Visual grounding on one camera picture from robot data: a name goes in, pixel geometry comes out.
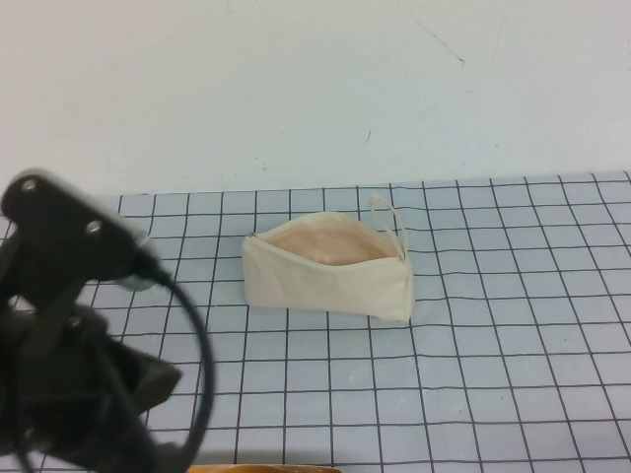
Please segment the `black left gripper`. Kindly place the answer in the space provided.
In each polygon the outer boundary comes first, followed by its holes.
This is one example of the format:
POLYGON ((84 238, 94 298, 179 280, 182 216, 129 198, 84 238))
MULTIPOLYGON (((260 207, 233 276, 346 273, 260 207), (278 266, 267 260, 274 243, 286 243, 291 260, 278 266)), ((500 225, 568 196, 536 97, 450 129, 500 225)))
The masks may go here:
POLYGON ((93 416, 109 398, 135 414, 166 402, 182 373, 122 345, 107 322, 79 304, 82 287, 53 293, 1 285, 1 416, 93 416))

